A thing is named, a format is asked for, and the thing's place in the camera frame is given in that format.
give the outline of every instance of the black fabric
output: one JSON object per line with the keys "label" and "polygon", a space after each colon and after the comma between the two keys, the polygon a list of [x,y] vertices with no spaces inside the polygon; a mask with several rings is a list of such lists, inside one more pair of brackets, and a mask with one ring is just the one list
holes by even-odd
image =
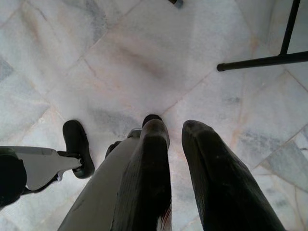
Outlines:
{"label": "black fabric", "polygon": [[0,208],[20,198],[26,182],[23,161],[11,155],[0,155]]}

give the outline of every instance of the small caster wheel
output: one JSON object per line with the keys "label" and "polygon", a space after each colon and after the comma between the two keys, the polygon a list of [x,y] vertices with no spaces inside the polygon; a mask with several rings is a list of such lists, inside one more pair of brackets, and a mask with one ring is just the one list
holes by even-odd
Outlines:
{"label": "small caster wheel", "polygon": [[77,120],[67,121],[63,125],[63,136],[67,155],[77,155],[82,166],[73,169],[77,178],[84,179],[93,175],[95,167],[90,156],[89,142],[82,125]]}

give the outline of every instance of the marble floor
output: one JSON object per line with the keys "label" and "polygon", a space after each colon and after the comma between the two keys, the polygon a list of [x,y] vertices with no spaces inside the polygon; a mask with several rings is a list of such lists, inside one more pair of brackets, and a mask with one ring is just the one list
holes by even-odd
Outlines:
{"label": "marble floor", "polygon": [[[291,0],[0,0],[0,145],[64,150],[82,122],[98,167],[149,113],[164,119],[173,230],[202,230],[183,122],[212,126],[247,164],[288,231],[308,231],[308,65],[219,73],[279,53]],[[289,52],[308,51],[302,0]],[[71,171],[0,212],[0,229],[53,231],[87,180]]]}

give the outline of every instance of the black metal pole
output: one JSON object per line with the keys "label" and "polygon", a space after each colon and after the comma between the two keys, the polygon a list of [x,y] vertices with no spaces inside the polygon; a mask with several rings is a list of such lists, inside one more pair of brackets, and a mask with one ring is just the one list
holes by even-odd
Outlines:
{"label": "black metal pole", "polygon": [[291,64],[308,61],[308,51],[293,53],[293,54],[280,54],[278,56],[272,56],[261,59],[252,59],[241,62],[234,62],[228,64],[218,64],[218,71],[226,71],[232,69],[241,69],[258,66],[270,66],[279,64]]}
{"label": "black metal pole", "polygon": [[280,55],[287,54],[287,52],[288,52],[288,48],[289,48],[289,44],[290,44],[290,40],[291,40],[291,36],[292,36],[292,31],[293,31],[294,24],[295,24],[295,20],[296,20],[296,15],[297,15],[299,3],[300,3],[300,0],[293,0],[293,4],[292,4],[291,11],[290,11],[288,24],[287,24],[287,28],[285,30],[285,34],[284,34],[284,37],[283,37]]}

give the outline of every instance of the floor tile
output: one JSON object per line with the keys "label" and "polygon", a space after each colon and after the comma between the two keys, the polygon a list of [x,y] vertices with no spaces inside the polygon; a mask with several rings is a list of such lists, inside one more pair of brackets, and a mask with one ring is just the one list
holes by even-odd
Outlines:
{"label": "floor tile", "polygon": [[302,222],[308,229],[308,193],[296,188],[296,200]]}
{"label": "floor tile", "polygon": [[199,217],[191,221],[186,227],[181,229],[181,231],[203,231],[203,227]]}
{"label": "floor tile", "polygon": [[19,231],[20,229],[3,215],[0,215],[0,227],[1,230],[8,230],[8,231]]}
{"label": "floor tile", "polygon": [[68,211],[73,205],[73,201],[68,199],[63,205],[59,206],[49,217],[43,220],[36,228],[36,231],[58,230]]}
{"label": "floor tile", "polygon": [[96,43],[107,32],[108,20],[113,22],[119,19],[117,13],[110,14],[116,12],[115,4],[114,9],[106,8],[110,1],[112,3],[112,0],[30,1],[33,8],[44,18],[44,22],[51,27],[57,39],[61,52],[56,54],[61,54],[57,58],[62,66],[70,67]]}
{"label": "floor tile", "polygon": [[272,11],[275,0],[236,0],[241,9],[250,30],[262,42],[268,40]]}
{"label": "floor tile", "polygon": [[39,92],[47,92],[61,78],[71,55],[63,55],[61,49],[41,12],[27,2],[0,28],[0,54]]}
{"label": "floor tile", "polygon": [[161,112],[249,42],[234,2],[193,0],[179,10],[165,0],[146,0],[86,60],[106,84],[129,95],[134,107]]}
{"label": "floor tile", "polygon": [[123,140],[131,129],[142,124],[143,118],[133,112],[127,100],[99,80],[83,60],[47,98],[65,121],[77,119],[83,124],[96,167],[110,144]]}
{"label": "floor tile", "polygon": [[66,151],[62,134],[64,122],[54,107],[49,108],[27,132],[19,145]]}
{"label": "floor tile", "polygon": [[292,2],[289,0],[276,1],[272,10],[272,19],[269,31],[269,50],[273,55],[278,55],[288,23]]}
{"label": "floor tile", "polygon": [[0,143],[16,145],[49,108],[49,104],[35,91],[30,82],[10,67],[4,68],[1,78]]}
{"label": "floor tile", "polygon": [[308,160],[293,141],[270,155],[262,166],[308,192]]}
{"label": "floor tile", "polygon": [[304,230],[297,211],[294,186],[275,175],[255,176],[255,179],[284,228]]}
{"label": "floor tile", "polygon": [[22,0],[1,0],[0,1],[0,26],[18,9]]}
{"label": "floor tile", "polygon": [[127,14],[140,0],[114,0],[123,15]]}
{"label": "floor tile", "polygon": [[235,153],[255,167],[277,150],[308,122],[307,96],[305,89],[286,72],[246,97],[234,134]]}
{"label": "floor tile", "polygon": [[199,214],[181,143],[170,141],[168,158],[172,191],[172,229],[182,230]]}

